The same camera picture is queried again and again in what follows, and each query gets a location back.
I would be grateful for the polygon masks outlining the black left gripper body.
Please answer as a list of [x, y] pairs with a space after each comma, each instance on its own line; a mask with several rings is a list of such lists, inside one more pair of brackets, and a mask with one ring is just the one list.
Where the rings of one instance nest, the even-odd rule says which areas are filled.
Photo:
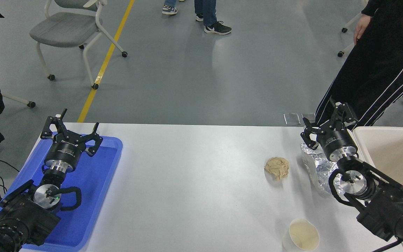
[[83, 136], [77, 134], [65, 136], [64, 134], [55, 134], [52, 137], [52, 145], [46, 155], [44, 164], [48, 168], [76, 168], [83, 152], [86, 152], [87, 146], [83, 141]]

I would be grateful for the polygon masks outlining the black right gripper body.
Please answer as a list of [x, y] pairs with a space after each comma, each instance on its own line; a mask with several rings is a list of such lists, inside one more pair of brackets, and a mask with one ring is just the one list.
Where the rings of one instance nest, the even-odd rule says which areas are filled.
[[329, 161], [338, 161], [344, 157], [357, 156], [357, 145], [345, 129], [320, 128], [317, 134], [317, 142]]

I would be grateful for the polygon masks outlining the person's hand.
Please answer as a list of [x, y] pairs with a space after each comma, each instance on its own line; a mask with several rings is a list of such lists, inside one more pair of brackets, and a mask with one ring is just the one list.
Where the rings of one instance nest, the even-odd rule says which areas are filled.
[[360, 19], [357, 21], [357, 25], [354, 30], [353, 43], [357, 45], [358, 40], [362, 37], [363, 33], [367, 29], [371, 22], [372, 17], [366, 14], [361, 14]]

